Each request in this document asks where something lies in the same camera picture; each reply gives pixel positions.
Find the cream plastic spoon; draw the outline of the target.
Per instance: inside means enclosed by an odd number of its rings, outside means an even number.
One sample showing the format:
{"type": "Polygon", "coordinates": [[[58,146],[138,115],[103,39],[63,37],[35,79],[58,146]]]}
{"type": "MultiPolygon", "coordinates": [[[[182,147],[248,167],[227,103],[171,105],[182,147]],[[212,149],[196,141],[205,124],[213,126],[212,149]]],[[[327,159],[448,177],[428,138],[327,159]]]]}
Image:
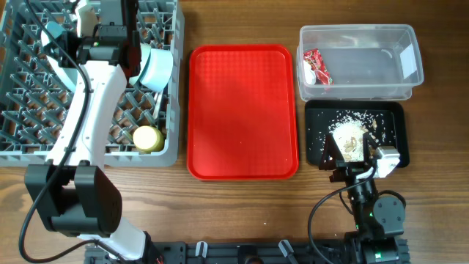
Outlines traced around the cream plastic spoon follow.
{"type": "Polygon", "coordinates": [[[152,114],[152,117],[154,120],[158,119],[162,100],[163,100],[163,93],[162,92],[156,93],[154,96],[155,107],[154,107],[154,111],[152,114]]]}

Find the light blue small bowl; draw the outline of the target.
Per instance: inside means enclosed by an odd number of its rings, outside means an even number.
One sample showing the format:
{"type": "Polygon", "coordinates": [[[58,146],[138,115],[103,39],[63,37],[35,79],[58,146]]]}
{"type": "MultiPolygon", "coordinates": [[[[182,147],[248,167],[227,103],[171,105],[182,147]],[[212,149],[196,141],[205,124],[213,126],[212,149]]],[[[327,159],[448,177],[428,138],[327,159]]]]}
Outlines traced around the light blue small bowl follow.
{"type": "Polygon", "coordinates": [[[173,62],[170,51],[151,48],[140,83],[153,92],[162,92],[172,75],[173,62]]]}

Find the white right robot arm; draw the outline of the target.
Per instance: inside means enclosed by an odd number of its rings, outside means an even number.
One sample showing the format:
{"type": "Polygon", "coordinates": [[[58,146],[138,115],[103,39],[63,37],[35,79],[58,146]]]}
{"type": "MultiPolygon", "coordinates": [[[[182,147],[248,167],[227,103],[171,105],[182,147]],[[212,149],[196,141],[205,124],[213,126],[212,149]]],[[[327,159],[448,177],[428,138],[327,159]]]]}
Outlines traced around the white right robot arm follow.
{"type": "Polygon", "coordinates": [[[375,184],[397,167],[400,154],[393,146],[378,146],[367,133],[362,149],[362,161],[346,161],[333,135],[326,136],[319,169],[331,171],[330,182],[343,182],[345,187],[326,195],[314,209],[347,193],[355,231],[345,235],[344,255],[338,261],[409,263],[407,242],[399,238],[404,233],[405,198],[395,191],[378,191],[375,184]]]}

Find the large light blue plate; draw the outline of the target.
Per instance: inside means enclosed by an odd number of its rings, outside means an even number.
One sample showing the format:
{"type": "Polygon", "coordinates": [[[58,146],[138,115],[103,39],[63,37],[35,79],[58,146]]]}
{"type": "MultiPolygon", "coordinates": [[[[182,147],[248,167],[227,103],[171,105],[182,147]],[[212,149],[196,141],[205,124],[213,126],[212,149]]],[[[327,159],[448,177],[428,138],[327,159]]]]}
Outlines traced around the large light blue plate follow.
{"type": "Polygon", "coordinates": [[[52,67],[52,70],[55,72],[59,80],[66,86],[66,88],[75,92],[77,80],[78,80],[78,71],[75,67],[71,68],[62,68],[59,66],[57,59],[52,57],[52,51],[56,50],[56,45],[52,43],[52,40],[55,40],[57,37],[60,37],[62,32],[65,32],[66,29],[56,22],[48,22],[45,25],[47,31],[51,34],[50,38],[46,33],[41,32],[40,38],[41,43],[46,53],[47,60],[52,67]]]}

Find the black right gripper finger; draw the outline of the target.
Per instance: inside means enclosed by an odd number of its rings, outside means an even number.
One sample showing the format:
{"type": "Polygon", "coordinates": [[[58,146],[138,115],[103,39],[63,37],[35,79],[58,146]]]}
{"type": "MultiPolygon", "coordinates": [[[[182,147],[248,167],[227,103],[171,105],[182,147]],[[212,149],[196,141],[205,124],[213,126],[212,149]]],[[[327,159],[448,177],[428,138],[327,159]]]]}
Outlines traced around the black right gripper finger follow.
{"type": "Polygon", "coordinates": [[[343,167],[346,162],[331,133],[325,137],[325,144],[319,167],[343,167]]]}
{"type": "Polygon", "coordinates": [[[376,141],[371,137],[369,133],[364,133],[362,137],[363,142],[363,161],[370,163],[374,158],[375,150],[377,148],[376,141]]]}

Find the mint green bowl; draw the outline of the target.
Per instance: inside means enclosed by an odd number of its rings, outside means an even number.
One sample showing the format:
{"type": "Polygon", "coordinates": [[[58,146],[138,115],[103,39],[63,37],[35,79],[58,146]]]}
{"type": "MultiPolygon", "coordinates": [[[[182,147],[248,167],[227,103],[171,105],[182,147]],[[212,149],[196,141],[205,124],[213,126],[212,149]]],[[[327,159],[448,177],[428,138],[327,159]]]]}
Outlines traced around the mint green bowl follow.
{"type": "Polygon", "coordinates": [[[151,45],[146,44],[146,43],[142,43],[140,45],[140,47],[141,47],[140,72],[137,76],[129,78],[129,84],[132,85],[132,86],[141,78],[141,75],[144,73],[144,69],[145,69],[145,67],[147,65],[147,61],[150,57],[151,45]]]}

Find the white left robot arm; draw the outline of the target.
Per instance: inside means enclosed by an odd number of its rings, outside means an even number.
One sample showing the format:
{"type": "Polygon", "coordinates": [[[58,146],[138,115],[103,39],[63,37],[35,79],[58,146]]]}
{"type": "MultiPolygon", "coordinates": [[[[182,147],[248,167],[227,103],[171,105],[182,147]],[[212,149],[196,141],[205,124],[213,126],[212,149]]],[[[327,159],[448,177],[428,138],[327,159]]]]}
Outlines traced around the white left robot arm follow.
{"type": "Polygon", "coordinates": [[[151,237],[122,217],[121,194],[104,172],[115,108],[147,65],[150,46],[127,26],[98,24],[83,35],[50,22],[41,38],[73,100],[45,163],[27,167],[31,212],[48,231],[93,243],[118,263],[156,263],[151,237]]]}

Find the yellow plastic cup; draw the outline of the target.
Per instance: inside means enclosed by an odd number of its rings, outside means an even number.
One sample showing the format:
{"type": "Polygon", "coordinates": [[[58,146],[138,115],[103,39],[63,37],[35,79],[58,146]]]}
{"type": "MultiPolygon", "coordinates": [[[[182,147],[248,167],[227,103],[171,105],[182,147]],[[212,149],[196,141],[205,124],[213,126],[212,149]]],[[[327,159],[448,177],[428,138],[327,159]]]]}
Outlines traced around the yellow plastic cup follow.
{"type": "Polygon", "coordinates": [[[141,126],[133,132],[133,143],[143,153],[159,152],[164,148],[164,136],[151,126],[141,126]]]}

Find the white tissue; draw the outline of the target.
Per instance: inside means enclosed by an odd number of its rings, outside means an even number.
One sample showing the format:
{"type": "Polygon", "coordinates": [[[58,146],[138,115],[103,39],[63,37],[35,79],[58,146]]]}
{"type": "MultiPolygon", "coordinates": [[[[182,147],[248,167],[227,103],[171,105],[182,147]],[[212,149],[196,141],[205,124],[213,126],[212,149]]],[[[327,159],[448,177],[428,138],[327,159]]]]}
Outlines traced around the white tissue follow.
{"type": "Polygon", "coordinates": [[[316,74],[311,65],[306,60],[303,61],[303,70],[305,82],[308,85],[315,85],[317,80],[316,74]]]}

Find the red strawberry cake wrapper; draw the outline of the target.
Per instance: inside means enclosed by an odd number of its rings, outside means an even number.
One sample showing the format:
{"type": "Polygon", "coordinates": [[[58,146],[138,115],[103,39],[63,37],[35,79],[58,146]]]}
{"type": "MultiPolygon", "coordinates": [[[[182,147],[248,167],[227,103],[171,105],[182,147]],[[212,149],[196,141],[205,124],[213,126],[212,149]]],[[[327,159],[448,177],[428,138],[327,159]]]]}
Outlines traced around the red strawberry cake wrapper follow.
{"type": "Polygon", "coordinates": [[[303,61],[306,60],[314,70],[317,80],[316,84],[331,85],[333,79],[325,66],[322,54],[315,48],[303,53],[303,61]]]}

